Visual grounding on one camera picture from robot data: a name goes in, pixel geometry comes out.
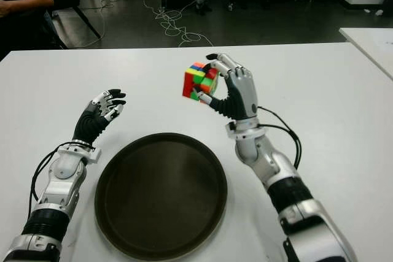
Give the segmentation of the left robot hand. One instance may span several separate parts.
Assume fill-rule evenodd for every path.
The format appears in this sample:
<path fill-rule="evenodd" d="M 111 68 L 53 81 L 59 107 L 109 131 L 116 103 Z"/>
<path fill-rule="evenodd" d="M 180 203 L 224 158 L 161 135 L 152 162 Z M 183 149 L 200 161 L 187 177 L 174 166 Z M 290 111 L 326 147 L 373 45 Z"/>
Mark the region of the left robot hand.
<path fill-rule="evenodd" d="M 122 112 L 126 94 L 120 89 L 101 92 L 93 98 L 80 115 L 72 140 L 92 145 L 111 121 Z"/>

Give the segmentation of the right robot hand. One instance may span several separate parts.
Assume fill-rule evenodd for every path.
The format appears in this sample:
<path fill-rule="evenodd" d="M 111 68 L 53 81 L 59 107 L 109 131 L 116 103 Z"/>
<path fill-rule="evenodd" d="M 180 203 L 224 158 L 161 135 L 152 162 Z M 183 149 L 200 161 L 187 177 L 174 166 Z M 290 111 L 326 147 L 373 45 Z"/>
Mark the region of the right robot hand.
<path fill-rule="evenodd" d="M 217 99 L 195 86 L 193 92 L 198 99 L 233 120 L 256 117 L 258 100 L 251 71 L 225 53 L 211 53 L 206 59 L 208 69 L 217 69 L 224 78 L 228 94 L 224 99 Z"/>

